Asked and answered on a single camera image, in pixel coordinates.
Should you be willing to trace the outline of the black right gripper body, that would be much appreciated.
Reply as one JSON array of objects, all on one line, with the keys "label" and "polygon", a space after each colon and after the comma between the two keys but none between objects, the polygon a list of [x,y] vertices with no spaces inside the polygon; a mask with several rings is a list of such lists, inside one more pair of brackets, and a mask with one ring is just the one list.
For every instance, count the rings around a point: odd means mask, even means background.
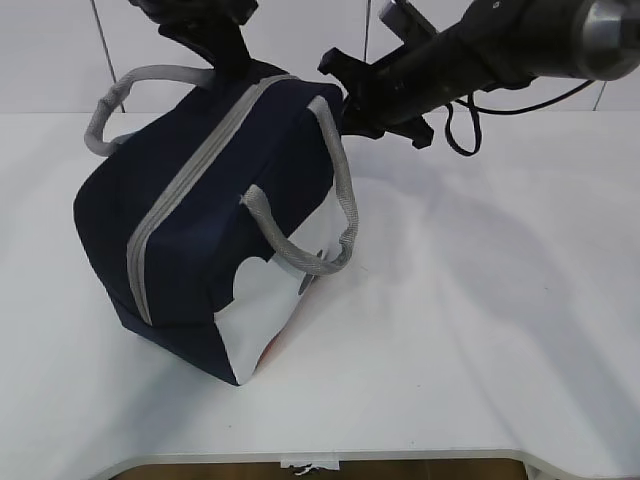
[{"label": "black right gripper body", "polygon": [[495,23],[462,19],[410,47],[403,45],[374,64],[333,48],[318,70],[347,90],[342,133],[379,139],[403,136],[422,149],[433,129],[423,115],[495,83],[486,51],[495,41]]}]

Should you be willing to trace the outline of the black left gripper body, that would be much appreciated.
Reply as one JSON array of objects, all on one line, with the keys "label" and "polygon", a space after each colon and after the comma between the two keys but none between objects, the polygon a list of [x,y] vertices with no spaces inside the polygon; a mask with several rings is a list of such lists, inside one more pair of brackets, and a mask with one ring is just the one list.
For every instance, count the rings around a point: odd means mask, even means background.
[{"label": "black left gripper body", "polygon": [[130,0],[129,3],[159,25],[217,18],[244,25],[258,9],[255,0]]}]

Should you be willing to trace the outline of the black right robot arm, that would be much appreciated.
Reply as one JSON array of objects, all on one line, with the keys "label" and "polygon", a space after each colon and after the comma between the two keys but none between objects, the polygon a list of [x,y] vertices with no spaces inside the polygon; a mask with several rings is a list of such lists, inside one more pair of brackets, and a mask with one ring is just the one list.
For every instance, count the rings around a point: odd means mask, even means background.
[{"label": "black right robot arm", "polygon": [[392,133],[416,149],[433,141],[425,114],[454,104],[469,111],[480,143],[478,91],[521,90],[542,77],[587,88],[639,66],[636,1],[474,1],[442,31],[408,1],[388,2],[379,18],[400,47],[372,64],[333,48],[318,69],[347,91],[343,134]]}]

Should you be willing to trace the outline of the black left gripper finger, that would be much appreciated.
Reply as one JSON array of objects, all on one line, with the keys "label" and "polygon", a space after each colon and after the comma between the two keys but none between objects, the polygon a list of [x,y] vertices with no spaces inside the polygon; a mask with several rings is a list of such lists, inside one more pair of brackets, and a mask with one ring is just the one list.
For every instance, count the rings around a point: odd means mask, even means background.
[{"label": "black left gripper finger", "polygon": [[193,51],[229,79],[242,80],[250,70],[252,60],[240,27],[228,17],[163,24],[158,33]]}]

